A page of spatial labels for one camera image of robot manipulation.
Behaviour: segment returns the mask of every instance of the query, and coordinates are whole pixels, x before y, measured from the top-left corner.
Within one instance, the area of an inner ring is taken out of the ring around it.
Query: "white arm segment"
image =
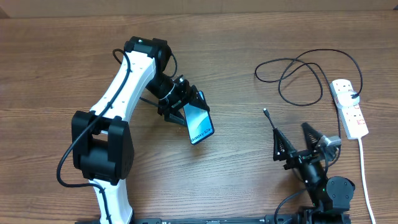
[[[130,122],[132,112],[137,105],[138,99],[146,85],[155,75],[155,60],[147,56],[147,54],[132,51],[126,52],[129,57],[132,72],[127,79],[122,91],[112,104],[112,107],[104,114],[105,118],[113,119],[120,116],[123,121]],[[127,72],[127,60],[123,57],[121,67],[115,76],[112,84],[109,86],[103,97],[95,104],[90,111],[95,111],[95,115],[99,115],[111,98],[114,96],[120,85],[122,84]],[[111,215],[112,224],[129,224],[132,218],[132,208],[127,198],[126,180],[119,180],[116,186],[111,185],[108,181],[89,180],[90,183],[96,183],[105,189],[106,200],[108,202],[108,210]],[[104,200],[100,191],[95,187],[95,193],[101,210],[101,224],[108,224],[106,219]]]
[[[132,218],[132,208],[127,198],[126,180],[119,180],[116,186],[111,185],[108,181],[89,180],[92,184],[99,184],[105,189],[106,201],[108,203],[109,214],[111,215],[112,224],[129,224]],[[94,188],[97,195],[99,209],[101,210],[101,224],[109,224],[106,219],[104,200],[98,188]]]
[[[155,75],[156,65],[155,59],[150,58],[147,54],[140,52],[126,52],[129,57],[132,72],[127,79],[124,88],[116,98],[115,102],[104,115],[105,118],[113,119],[120,116],[123,121],[130,122],[132,112],[137,105],[138,99],[144,91],[145,86],[151,81]],[[127,61],[123,57],[121,67],[115,76],[112,84],[109,86],[103,97],[95,104],[90,111],[95,111],[95,115],[99,115],[105,108],[106,104],[114,96],[120,85],[122,84],[127,72]]]

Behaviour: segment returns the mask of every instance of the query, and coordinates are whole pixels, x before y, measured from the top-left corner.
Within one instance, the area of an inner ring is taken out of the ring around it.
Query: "power socket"
[[[359,107],[359,97],[352,99],[356,92],[349,80],[338,79],[330,84],[333,99],[338,107],[340,118],[348,139],[358,139],[369,133]]]

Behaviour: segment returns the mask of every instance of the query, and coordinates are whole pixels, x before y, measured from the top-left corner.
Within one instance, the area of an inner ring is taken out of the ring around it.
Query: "smartphone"
[[[205,100],[202,91],[199,91],[201,98]],[[202,110],[190,104],[183,107],[185,119],[187,120],[189,138],[191,144],[198,144],[214,133],[213,123],[210,114],[206,110]]]

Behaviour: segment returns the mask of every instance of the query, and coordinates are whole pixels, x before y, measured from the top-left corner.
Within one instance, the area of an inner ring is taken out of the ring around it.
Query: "white power strip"
[[[343,121],[347,138],[358,139],[359,153],[361,157],[362,185],[366,206],[368,207],[372,223],[376,224],[371,204],[369,202],[368,188],[366,187],[363,146],[361,140],[361,137],[367,135],[369,130],[366,126],[365,119],[363,118],[361,108],[359,107],[359,96],[355,99],[352,98],[352,95],[356,94],[356,92],[353,90],[353,85],[349,80],[335,80],[330,84],[330,88],[333,94],[333,99],[338,107],[340,118]]]

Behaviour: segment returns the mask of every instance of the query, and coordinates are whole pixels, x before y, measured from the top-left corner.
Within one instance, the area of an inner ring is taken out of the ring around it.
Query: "wooden table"
[[[119,64],[111,51],[131,36],[168,40],[178,74],[203,90],[215,134],[197,146],[187,130],[166,123],[139,102],[130,122],[136,152],[127,178],[136,217],[258,217],[273,213],[303,186],[283,162],[272,161],[274,123],[298,149],[305,149],[300,124],[308,121],[337,134],[335,109],[323,78],[316,105],[287,104],[277,84],[253,76],[257,64],[296,57],[316,48],[348,52],[364,74],[361,108],[370,133],[363,138],[369,196],[378,223],[397,223],[398,214],[398,13],[301,12],[202,16],[115,16],[0,20],[0,223],[73,223],[98,218],[93,189],[66,189],[55,169],[71,143],[70,121],[102,96]],[[359,75],[344,55],[315,52],[329,80]],[[280,77],[288,62],[264,67],[261,76]],[[168,73],[173,70],[170,64]],[[306,69],[282,83],[296,102],[316,100],[320,88]],[[145,97],[154,99],[145,91]],[[369,223],[359,169],[357,141],[343,132],[341,158],[329,176],[357,186],[349,214]],[[62,176],[86,182],[69,158]],[[280,213],[310,205],[307,194]]]

